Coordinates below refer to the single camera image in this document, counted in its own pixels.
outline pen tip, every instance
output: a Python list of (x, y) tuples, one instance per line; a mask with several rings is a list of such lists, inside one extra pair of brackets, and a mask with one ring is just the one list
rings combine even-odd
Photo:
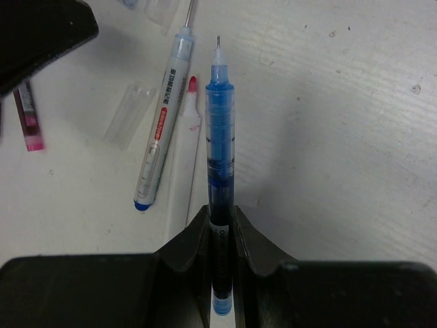
[(190, 83), (188, 84), (188, 92), (197, 92), (197, 79), (196, 79), (196, 77), (191, 77)]

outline white pen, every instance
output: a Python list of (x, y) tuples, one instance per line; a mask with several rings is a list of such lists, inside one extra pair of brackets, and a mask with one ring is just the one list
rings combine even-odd
[(185, 107), (176, 122), (176, 145), (171, 166), (164, 243), (179, 234), (187, 224), (201, 124), (201, 117), (196, 110), (196, 98), (197, 80), (191, 77)]
[(143, 165), (135, 191), (135, 208), (145, 211), (154, 202), (159, 180), (169, 147), (171, 132), (178, 115), (190, 64), (194, 38), (191, 36), (190, 17), (195, 0), (190, 1), (185, 25), (176, 34), (153, 119), (152, 130), (145, 150)]

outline blue pen end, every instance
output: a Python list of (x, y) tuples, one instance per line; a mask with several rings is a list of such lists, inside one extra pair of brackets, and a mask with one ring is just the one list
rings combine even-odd
[(212, 297), (212, 307), (219, 316), (227, 316), (232, 309), (232, 295), (226, 299), (219, 299), (216, 295)]
[(138, 203), (136, 201), (134, 201), (134, 204), (135, 204), (135, 208), (137, 210), (140, 210), (141, 212), (144, 212), (145, 210), (148, 210), (149, 207), (150, 207), (150, 205), (140, 204), (140, 203)]

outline clear plastic cap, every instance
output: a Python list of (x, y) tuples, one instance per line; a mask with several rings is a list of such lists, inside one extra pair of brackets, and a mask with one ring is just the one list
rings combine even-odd
[(155, 92), (155, 88), (150, 89), (141, 82), (129, 85), (104, 135), (104, 140), (125, 150), (149, 108)]
[(173, 22), (178, 6), (179, 0), (147, 0), (144, 14), (152, 22), (160, 25), (165, 35)]
[(138, 6), (139, 0), (117, 0), (117, 2), (120, 2), (122, 5), (124, 5), (126, 8), (130, 10), (136, 10)]

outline blue pen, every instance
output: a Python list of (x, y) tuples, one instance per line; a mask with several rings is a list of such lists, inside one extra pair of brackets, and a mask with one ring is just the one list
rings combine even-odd
[(213, 241), (213, 308), (221, 316), (232, 307), (229, 267), (229, 225), (234, 216), (234, 86), (229, 82), (220, 36), (206, 86), (206, 142), (208, 194)]

